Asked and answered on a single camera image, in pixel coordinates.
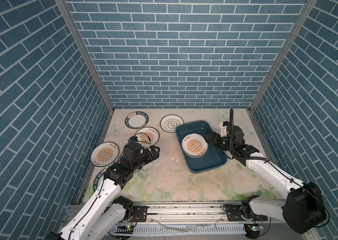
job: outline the floral tabletop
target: floral tabletop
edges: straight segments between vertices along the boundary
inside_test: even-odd
[[[204,120],[213,131],[220,132],[219,123],[229,120],[229,109],[116,109],[105,141],[115,142],[123,148],[136,132],[125,126],[125,117],[136,110],[147,113],[149,122],[146,126],[158,130],[160,139],[156,146],[161,148],[160,157],[135,173],[120,195],[135,202],[241,200],[253,194],[267,199],[282,198],[265,179],[236,160],[228,159],[225,165],[200,174],[191,173],[176,134],[160,127],[164,116],[176,114],[185,123]],[[245,143],[265,155],[245,109],[234,110],[234,124],[242,128]],[[103,169],[95,167],[84,201],[93,194],[93,182]]]

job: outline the plate with dark green rim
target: plate with dark green rim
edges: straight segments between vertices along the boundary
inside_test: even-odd
[[[140,129],[144,127],[147,122],[149,122],[149,117],[141,111],[130,113],[125,118],[125,125],[131,129]]]

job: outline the metal corner post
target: metal corner post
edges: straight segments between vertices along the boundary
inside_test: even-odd
[[[251,113],[254,112],[255,108],[257,107],[259,101],[261,100],[262,96],[264,95],[267,87],[270,85],[273,77],[275,76],[276,72],[278,71],[279,67],[281,66],[282,61],[285,59],[287,52],[293,45],[293,42],[297,38],[299,32],[301,31],[302,27],[304,26],[307,18],[309,17],[311,11],[313,10],[317,0],[306,0],[305,5],[302,7],[301,12],[294,23],[293,27],[291,28],[289,35],[287,36],[281,50],[279,51],[276,59],[274,60],[273,65],[270,67],[265,80],[263,81],[261,87],[258,89],[258,93],[255,96],[253,102],[250,104],[249,111]]]
[[[94,79],[94,81],[97,85],[99,92],[101,93],[102,98],[105,101],[106,106],[109,108],[109,111],[111,113],[113,113],[113,111],[114,111],[113,105],[110,102],[110,99],[105,92],[104,85],[102,84],[102,81],[101,81],[101,79],[98,75],[98,72],[95,68],[95,65],[94,65],[94,63],[93,63],[93,61],[92,61],[92,59],[89,55],[89,52],[86,49],[85,43],[81,38],[80,32],[78,31],[78,28],[75,24],[75,21],[73,19],[73,16],[72,16],[72,14],[69,10],[69,7],[68,7],[66,1],[65,0],[55,0],[55,2],[56,2],[56,5],[58,7],[58,10],[61,12],[61,16],[64,19],[66,26],[68,27],[68,29],[69,29],[72,37],[73,37],[73,40],[75,41],[75,43],[78,47],[78,50],[80,51],[80,53],[82,55],[82,58],[84,59],[86,65],[87,65],[87,67],[90,71],[90,74],[92,75],[92,77],[93,77],[93,79]]]

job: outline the black mounting plate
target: black mounting plate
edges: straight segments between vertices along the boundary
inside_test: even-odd
[[[133,214],[137,214],[137,222],[146,222],[147,206],[133,206]]]
[[[236,221],[246,221],[241,215],[240,210],[241,205],[232,205],[232,204],[225,204],[224,210],[226,211],[226,216],[228,217],[229,222],[236,222]],[[256,221],[267,221],[267,216],[260,215],[256,217]]]

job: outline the side wall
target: side wall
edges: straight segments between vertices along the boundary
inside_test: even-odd
[[[0,0],[0,239],[43,239],[108,110],[53,0]]]
[[[305,0],[68,0],[116,108],[247,108]]]
[[[317,231],[338,240],[338,1],[317,2],[254,114],[278,164],[320,186]]]

